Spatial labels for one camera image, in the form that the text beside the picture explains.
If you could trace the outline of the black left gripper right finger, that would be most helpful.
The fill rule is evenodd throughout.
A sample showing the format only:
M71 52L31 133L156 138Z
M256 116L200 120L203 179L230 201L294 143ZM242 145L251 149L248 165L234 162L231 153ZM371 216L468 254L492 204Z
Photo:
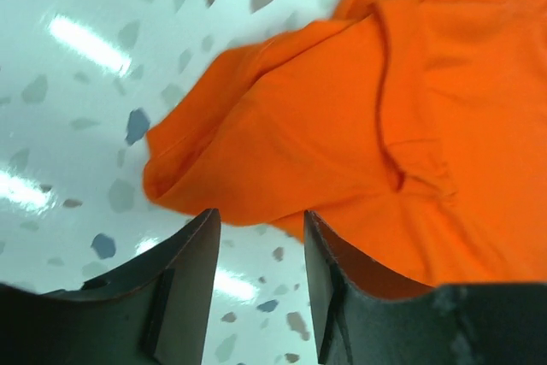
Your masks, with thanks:
M314 212L304 251L321 364L543 364L543 283L424 286L342 240Z

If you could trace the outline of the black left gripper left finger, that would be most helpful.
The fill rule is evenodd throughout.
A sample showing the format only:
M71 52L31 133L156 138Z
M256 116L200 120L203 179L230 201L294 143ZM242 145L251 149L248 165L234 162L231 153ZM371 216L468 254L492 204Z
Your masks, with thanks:
M2 284L1 362L201 363L220 238L220 213L206 209L76 291Z

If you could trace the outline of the orange t shirt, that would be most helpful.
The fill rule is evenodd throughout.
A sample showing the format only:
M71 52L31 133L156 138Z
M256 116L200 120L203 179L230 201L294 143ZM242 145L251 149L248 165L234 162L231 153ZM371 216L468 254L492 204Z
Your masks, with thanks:
M148 199L428 286L546 278L546 0L340 0L220 54L147 134Z

